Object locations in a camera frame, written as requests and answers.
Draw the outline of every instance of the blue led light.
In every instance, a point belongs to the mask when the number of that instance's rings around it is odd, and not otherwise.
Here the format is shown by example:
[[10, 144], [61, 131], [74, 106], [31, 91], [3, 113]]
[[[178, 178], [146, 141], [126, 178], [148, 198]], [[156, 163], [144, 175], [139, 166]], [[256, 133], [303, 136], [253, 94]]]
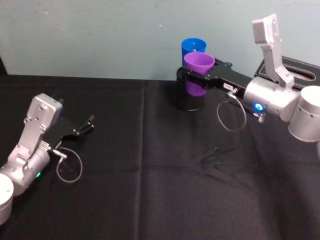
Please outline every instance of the blue led light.
[[256, 104], [254, 105], [254, 108], [255, 108], [256, 110], [258, 110], [259, 112], [262, 112], [262, 111], [264, 110], [264, 106], [262, 106], [262, 104], [260, 104], [260, 103], [256, 103]]

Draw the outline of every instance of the plastic cup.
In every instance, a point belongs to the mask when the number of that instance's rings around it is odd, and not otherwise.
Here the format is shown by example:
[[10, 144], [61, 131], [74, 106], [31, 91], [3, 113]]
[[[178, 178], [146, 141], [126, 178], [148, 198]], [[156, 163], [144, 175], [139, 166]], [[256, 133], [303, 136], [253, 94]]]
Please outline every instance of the plastic cup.
[[182, 41], [181, 49], [182, 49], [182, 65], [185, 64], [184, 57], [188, 53], [192, 52], [201, 52], [204, 53], [206, 51], [207, 44], [200, 38], [187, 38]]
[[[201, 75], [208, 73], [214, 67], [215, 62], [213, 56], [204, 52], [195, 51], [184, 56], [184, 66]], [[188, 79], [185, 81], [185, 86], [186, 91], [195, 97], [201, 97], [207, 93], [207, 90], [203, 89], [202, 86], [188, 81]]]

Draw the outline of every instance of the wall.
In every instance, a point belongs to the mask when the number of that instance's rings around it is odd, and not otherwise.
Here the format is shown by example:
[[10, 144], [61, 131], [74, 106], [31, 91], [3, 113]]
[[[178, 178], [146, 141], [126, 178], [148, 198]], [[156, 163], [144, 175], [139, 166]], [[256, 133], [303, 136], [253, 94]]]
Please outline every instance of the wall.
[[181, 41], [253, 76], [263, 55], [252, 20], [276, 13], [283, 55], [320, 65], [318, 0], [2, 0], [9, 74], [175, 80]]

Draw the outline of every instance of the cable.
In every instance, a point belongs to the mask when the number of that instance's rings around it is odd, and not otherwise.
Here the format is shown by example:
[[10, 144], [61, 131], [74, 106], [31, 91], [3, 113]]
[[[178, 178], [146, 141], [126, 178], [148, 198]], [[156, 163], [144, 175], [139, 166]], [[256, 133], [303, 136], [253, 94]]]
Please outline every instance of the cable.
[[56, 174], [57, 174], [58, 177], [61, 179], [61, 181], [65, 182], [65, 183], [67, 183], [67, 184], [73, 184], [73, 183], [75, 183], [76, 181], [78, 181], [78, 180], [81, 178], [81, 176], [82, 176], [82, 171], [83, 171], [82, 160], [81, 160], [81, 158], [79, 157], [79, 155], [78, 155], [75, 151], [73, 151], [73, 150], [71, 150], [71, 149], [69, 149], [69, 148], [66, 148], [66, 147], [62, 147], [62, 146], [59, 146], [58, 148], [73, 153], [73, 154], [78, 158], [78, 160], [79, 160], [79, 163], [80, 163], [80, 173], [79, 173], [79, 176], [78, 176], [75, 180], [65, 180], [63, 177], [60, 176], [60, 174], [59, 174], [59, 166], [60, 166], [60, 164], [62, 163], [62, 160], [59, 161], [58, 165], [56, 166]]
[[62, 144], [62, 140], [55, 146], [54, 149], [58, 149], [58, 147], [60, 147], [61, 144]]
[[233, 97], [233, 99], [238, 102], [238, 104], [240, 105], [240, 107], [241, 107], [241, 109], [242, 109], [242, 112], [243, 112], [244, 121], [243, 121], [243, 124], [242, 124], [241, 127], [236, 128], [236, 129], [230, 129], [230, 128], [228, 128], [226, 125], [224, 125], [224, 123], [222, 122], [222, 120], [221, 120], [221, 118], [220, 118], [220, 116], [219, 116], [219, 109], [220, 109], [221, 105], [222, 105], [222, 104], [227, 104], [227, 103], [229, 103], [228, 100], [225, 100], [225, 101], [220, 102], [220, 103], [218, 104], [218, 107], [216, 108], [216, 115], [217, 115], [217, 117], [218, 117], [219, 122], [220, 122], [221, 125], [222, 125], [226, 130], [228, 130], [229, 132], [237, 132], [237, 131], [240, 131], [240, 130], [243, 129], [243, 128], [246, 126], [246, 124], [247, 124], [247, 115], [246, 115], [246, 110], [245, 110], [244, 106], [242, 105], [242, 103], [241, 103], [236, 97]]

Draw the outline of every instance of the table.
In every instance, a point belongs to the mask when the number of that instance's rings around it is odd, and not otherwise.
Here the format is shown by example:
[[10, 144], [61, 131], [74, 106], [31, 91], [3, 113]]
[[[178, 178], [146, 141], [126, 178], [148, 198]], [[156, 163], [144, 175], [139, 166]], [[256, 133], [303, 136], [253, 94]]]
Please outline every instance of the table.
[[[174, 81], [49, 76], [0, 77], [0, 164], [17, 144], [33, 96], [63, 98], [63, 116], [95, 130], [66, 146], [83, 161], [75, 184], [57, 158], [0, 227], [2, 240], [320, 239], [320, 164], [315, 144], [267, 116], [228, 132], [210, 90], [204, 108], [172, 104]], [[230, 125], [241, 111], [222, 109]]]

